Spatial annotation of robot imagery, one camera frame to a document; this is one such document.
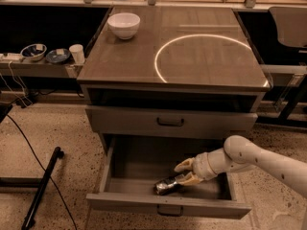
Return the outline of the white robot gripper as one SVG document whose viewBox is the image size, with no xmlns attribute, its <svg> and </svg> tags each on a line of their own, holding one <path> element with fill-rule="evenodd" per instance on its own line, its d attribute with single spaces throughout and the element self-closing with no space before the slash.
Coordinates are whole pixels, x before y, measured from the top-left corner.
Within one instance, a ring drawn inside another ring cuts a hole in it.
<svg viewBox="0 0 307 230">
<path fill-rule="evenodd" d="M 176 182 L 181 186 L 193 186 L 201 183 L 203 180 L 208 181 L 217 176 L 209 164 L 207 152 L 198 154 L 195 158 L 187 158 L 174 168 L 176 173 L 192 170 L 193 172 L 188 174 L 182 173 L 177 175 L 175 177 Z"/>
</svg>

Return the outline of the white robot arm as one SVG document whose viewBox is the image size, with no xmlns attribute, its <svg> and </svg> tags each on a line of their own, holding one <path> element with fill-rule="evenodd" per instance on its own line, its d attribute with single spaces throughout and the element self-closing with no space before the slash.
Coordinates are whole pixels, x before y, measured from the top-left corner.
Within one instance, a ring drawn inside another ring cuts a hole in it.
<svg viewBox="0 0 307 230">
<path fill-rule="evenodd" d="M 229 136 L 224 146 L 185 159 L 175 166 L 176 173 L 188 171 L 179 184 L 191 186 L 217 177 L 220 173 L 240 173 L 252 166 L 260 168 L 289 188 L 307 197 L 307 164 L 262 149 L 243 136 Z"/>
</svg>

